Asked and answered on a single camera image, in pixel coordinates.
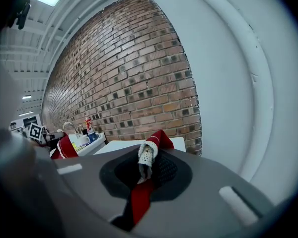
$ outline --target gray plastic surface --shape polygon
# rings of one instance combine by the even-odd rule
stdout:
[[[129,233],[105,221],[84,200],[77,196],[76,191],[72,190],[62,176],[58,174],[55,162],[50,159],[45,149],[37,148],[36,158],[38,163],[37,173],[45,184],[50,199],[60,215],[65,237],[131,237]],[[79,160],[80,158],[83,157],[73,158],[73,160]]]
[[[80,163],[82,170],[63,175],[68,185],[102,218],[121,215],[126,201],[109,195],[99,180],[99,170],[108,161],[137,148],[111,153],[56,160],[58,168]],[[233,186],[259,213],[272,209],[268,199],[223,165],[178,150],[165,150],[185,161],[193,171],[189,187],[175,200],[151,203],[142,220],[131,231],[144,237],[221,237],[242,228],[218,191]]]

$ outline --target bottle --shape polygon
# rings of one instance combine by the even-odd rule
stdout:
[[[93,133],[94,129],[91,126],[91,118],[90,117],[86,117],[85,124],[86,124],[87,133]]]

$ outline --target red cloth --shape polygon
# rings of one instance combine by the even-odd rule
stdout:
[[[165,149],[174,149],[172,141],[168,138],[168,136],[164,133],[163,130],[158,130],[154,134],[152,134],[146,141],[151,141],[155,143],[159,148]]]
[[[70,138],[67,134],[65,134],[65,136],[59,141],[59,147],[61,149],[61,153],[57,148],[52,154],[51,159],[54,160],[78,157],[78,154],[72,146]]]
[[[163,130],[159,130],[152,134],[146,141],[155,143],[159,148],[174,149],[173,143],[167,137]],[[133,211],[134,224],[142,219],[146,211],[150,207],[150,195],[154,190],[152,179],[146,180],[144,183],[137,184],[131,192],[131,205]]]

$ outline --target faucet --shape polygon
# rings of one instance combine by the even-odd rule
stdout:
[[[79,127],[81,126],[81,129],[83,130],[84,129],[84,126],[82,125],[82,124],[80,124],[79,126],[78,126],[78,132],[80,133],[80,134],[82,134],[81,132],[80,132],[80,130],[79,130]]]
[[[77,138],[79,138],[80,134],[77,132],[77,130],[75,129],[74,125],[70,122],[70,121],[66,121],[64,124],[63,124],[63,129],[65,129],[65,125],[71,125],[75,131],[75,135]]]

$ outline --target red and white cloth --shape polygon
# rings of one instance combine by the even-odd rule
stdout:
[[[152,134],[147,140],[141,144],[138,151],[138,165],[140,172],[140,179],[138,184],[145,182],[151,178],[152,164],[158,154],[159,148],[174,148],[173,143],[167,137],[163,130],[158,130]]]
[[[154,184],[150,179],[152,175],[151,167],[158,155],[159,148],[174,148],[173,143],[163,130],[159,130],[147,138],[138,151],[141,178],[131,192],[134,225],[142,219],[150,207],[150,194],[154,190]]]
[[[67,134],[58,142],[57,149],[51,156],[51,159],[66,159],[78,157],[77,152],[75,151],[70,138]]]

